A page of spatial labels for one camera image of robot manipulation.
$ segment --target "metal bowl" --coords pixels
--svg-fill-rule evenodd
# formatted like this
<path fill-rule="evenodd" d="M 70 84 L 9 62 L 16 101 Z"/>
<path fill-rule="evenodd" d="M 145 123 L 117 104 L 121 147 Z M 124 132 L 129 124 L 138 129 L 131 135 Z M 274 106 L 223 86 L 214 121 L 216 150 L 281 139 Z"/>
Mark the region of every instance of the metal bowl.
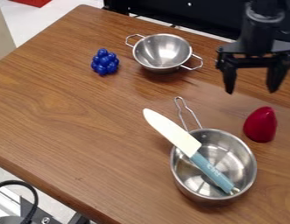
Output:
<path fill-rule="evenodd" d="M 129 39 L 138 36 L 141 39 L 136 45 L 129 44 Z M 154 73 L 171 73 L 184 67 L 195 70 L 203 66 L 202 58 L 193 54 L 190 44 L 183 38 L 173 34 L 155 34 L 144 37 L 133 34 L 126 38 L 126 45 L 133 47 L 133 57 L 146 69 Z M 200 60 L 196 67 L 182 65 L 193 56 Z"/>
<path fill-rule="evenodd" d="M 249 147 L 238 137 L 219 129 L 190 132 L 202 147 L 199 152 L 239 189 L 226 194 L 176 147 L 171 152 L 171 169 L 178 188 L 191 200 L 219 204 L 231 202 L 249 190 L 257 174 L 257 162 Z"/>

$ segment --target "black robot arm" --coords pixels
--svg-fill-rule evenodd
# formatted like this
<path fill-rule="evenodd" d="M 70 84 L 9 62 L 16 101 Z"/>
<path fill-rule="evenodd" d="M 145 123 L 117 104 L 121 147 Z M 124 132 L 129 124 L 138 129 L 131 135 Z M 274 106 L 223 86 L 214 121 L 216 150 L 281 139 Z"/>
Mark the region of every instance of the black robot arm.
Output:
<path fill-rule="evenodd" d="M 239 39 L 217 50 L 216 68 L 223 73 L 226 92 L 233 93 L 237 69 L 267 67 L 266 85 L 277 91 L 290 69 L 290 43 L 274 39 L 290 0 L 253 0 L 245 5 Z"/>

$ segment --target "white floor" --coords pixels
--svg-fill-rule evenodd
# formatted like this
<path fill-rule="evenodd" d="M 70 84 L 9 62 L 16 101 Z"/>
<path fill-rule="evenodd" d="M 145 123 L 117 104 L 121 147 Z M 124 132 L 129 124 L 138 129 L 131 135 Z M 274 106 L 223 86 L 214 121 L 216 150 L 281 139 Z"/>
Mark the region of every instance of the white floor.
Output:
<path fill-rule="evenodd" d="M 80 4 L 87 4 L 97 8 L 102 8 L 103 0 L 52 0 L 52 2 L 48 3 L 42 8 L 36 8 L 26 4 L 15 3 L 9 0 L 0 0 L 0 7 L 2 13 L 4 14 L 6 23 L 11 31 L 11 36 L 13 37 L 17 47 L 21 46 L 30 38 L 43 31 L 45 28 L 47 28 L 47 26 L 51 25 L 56 20 L 58 20 Z M 148 20 L 161 25 L 170 25 L 145 17 L 139 17 L 139 19 Z M 177 28 L 199 35 L 208 36 L 215 39 L 221 39 L 227 42 L 231 41 L 230 39 L 220 38 L 214 35 L 194 31 L 184 27 Z M 0 168 L 0 181 L 4 181 L 6 179 L 15 179 L 15 177 Z M 26 199 L 31 200 L 31 195 L 26 190 L 23 190 L 23 188 L 14 186 L 11 189 L 18 195 L 22 195 Z M 67 223 L 69 221 L 69 219 L 74 214 L 73 210 L 63 206 L 56 200 L 51 199 L 44 193 L 40 192 L 39 194 L 40 208 L 52 214 L 61 223 Z"/>
<path fill-rule="evenodd" d="M 103 0 L 52 0 L 42 8 L 0 0 L 0 7 L 16 46 L 37 35 L 80 4 L 103 7 Z"/>

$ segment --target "wire handle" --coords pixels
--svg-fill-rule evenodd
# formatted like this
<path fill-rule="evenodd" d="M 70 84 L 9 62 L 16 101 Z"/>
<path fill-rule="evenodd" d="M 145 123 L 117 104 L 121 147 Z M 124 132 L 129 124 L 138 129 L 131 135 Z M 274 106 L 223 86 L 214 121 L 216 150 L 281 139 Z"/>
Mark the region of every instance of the wire handle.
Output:
<path fill-rule="evenodd" d="M 204 65 L 203 58 L 201 58 L 198 55 L 195 55 L 194 53 L 191 56 L 200 61 L 200 65 L 199 66 L 195 66 L 195 67 L 189 67 L 189 66 L 184 66 L 184 65 L 180 65 L 180 66 L 186 68 L 189 71 L 193 71 L 193 70 L 198 69 L 198 68 L 200 68 L 200 67 L 202 67 Z"/>
<path fill-rule="evenodd" d="M 188 110 L 188 112 L 189 112 L 189 113 L 194 117 L 194 119 L 195 119 L 196 123 L 198 124 L 199 128 L 202 129 L 201 123 L 200 123 L 199 119 L 196 117 L 195 112 L 187 106 L 186 102 L 184 101 L 184 99 L 183 99 L 182 97 L 180 97 L 180 96 L 176 96 L 176 97 L 173 98 L 173 101 L 174 101 L 174 103 L 176 104 L 176 107 L 177 107 L 177 109 L 178 109 L 178 116 L 179 116 L 179 118 L 180 118 L 180 120 L 181 120 L 181 122 L 182 122 L 182 124 L 183 124 L 184 129 L 185 129 L 187 132 L 189 132 L 189 130 L 188 130 L 188 128 L 187 128 L 187 125 L 186 125 L 186 123 L 185 123 L 185 121 L 184 121 L 184 119 L 183 119 L 183 116 L 182 116 L 182 109 L 181 109 L 181 107 L 180 107 L 180 104 L 179 104 L 178 100 L 181 100 L 181 101 L 182 101 L 184 108 L 185 108 L 186 110 Z"/>

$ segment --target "black cable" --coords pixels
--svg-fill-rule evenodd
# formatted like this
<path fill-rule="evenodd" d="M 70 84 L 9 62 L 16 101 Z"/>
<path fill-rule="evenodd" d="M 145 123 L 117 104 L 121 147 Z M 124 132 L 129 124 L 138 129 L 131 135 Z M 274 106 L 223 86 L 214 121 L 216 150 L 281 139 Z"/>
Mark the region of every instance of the black cable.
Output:
<path fill-rule="evenodd" d="M 7 180 L 4 182 L 0 183 L 0 187 L 2 186 L 13 186 L 13 185 L 18 185 L 18 186 L 25 186 L 27 187 L 29 190 L 32 191 L 32 194 L 34 196 L 34 203 L 32 206 L 32 209 L 30 210 L 30 212 L 26 215 L 26 217 L 22 220 L 21 224 L 30 224 L 32 221 L 32 217 L 35 214 L 35 212 L 38 209 L 38 204 L 39 204 L 39 196 L 38 193 L 35 191 L 35 189 L 31 186 L 28 185 L 27 183 L 23 182 L 23 181 L 19 181 L 19 180 Z"/>

